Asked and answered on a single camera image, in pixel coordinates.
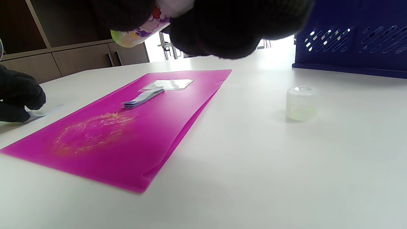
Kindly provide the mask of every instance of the wooden cabinet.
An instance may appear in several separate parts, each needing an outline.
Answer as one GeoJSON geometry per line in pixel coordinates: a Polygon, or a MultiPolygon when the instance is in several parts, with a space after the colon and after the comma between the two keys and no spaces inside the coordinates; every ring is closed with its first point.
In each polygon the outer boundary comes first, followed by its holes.
{"type": "Polygon", "coordinates": [[[31,75],[39,84],[61,77],[51,53],[0,62],[6,68],[31,75]]]}
{"type": "Polygon", "coordinates": [[[109,43],[115,66],[148,63],[149,58],[145,44],[133,48],[123,48],[116,43],[109,43]]]}
{"type": "Polygon", "coordinates": [[[108,44],[52,53],[62,76],[113,66],[108,44]]]}

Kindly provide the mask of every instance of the translucent plastic container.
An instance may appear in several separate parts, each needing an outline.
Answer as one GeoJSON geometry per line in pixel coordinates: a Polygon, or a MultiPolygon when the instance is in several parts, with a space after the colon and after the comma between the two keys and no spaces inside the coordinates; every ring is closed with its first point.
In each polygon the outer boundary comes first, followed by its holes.
{"type": "Polygon", "coordinates": [[[309,86],[292,87],[287,91],[287,117],[307,121],[318,114],[319,93],[309,86]]]}

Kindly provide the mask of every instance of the pink folder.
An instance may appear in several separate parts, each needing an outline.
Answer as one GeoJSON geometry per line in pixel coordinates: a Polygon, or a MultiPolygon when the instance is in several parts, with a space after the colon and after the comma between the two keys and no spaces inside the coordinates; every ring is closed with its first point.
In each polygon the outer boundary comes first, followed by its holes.
{"type": "Polygon", "coordinates": [[[149,73],[1,153],[144,192],[231,71],[149,73]],[[135,109],[122,108],[140,89],[165,79],[195,80],[135,109]]]}

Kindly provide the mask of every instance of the gloved hand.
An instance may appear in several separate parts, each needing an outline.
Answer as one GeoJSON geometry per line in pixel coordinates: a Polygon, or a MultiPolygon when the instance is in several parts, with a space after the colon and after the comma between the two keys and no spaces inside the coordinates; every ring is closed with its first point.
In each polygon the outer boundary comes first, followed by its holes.
{"type": "Polygon", "coordinates": [[[32,76],[0,65],[0,100],[0,121],[25,122],[30,115],[24,107],[38,110],[46,96],[32,76]]]}

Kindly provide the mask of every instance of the white paper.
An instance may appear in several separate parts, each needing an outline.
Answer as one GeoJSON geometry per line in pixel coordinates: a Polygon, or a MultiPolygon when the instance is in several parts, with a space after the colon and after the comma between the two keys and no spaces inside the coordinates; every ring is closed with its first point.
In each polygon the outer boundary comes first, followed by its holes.
{"type": "Polygon", "coordinates": [[[147,85],[140,91],[152,90],[155,87],[163,87],[164,90],[183,90],[190,85],[194,79],[169,79],[169,80],[155,80],[147,85]]]}

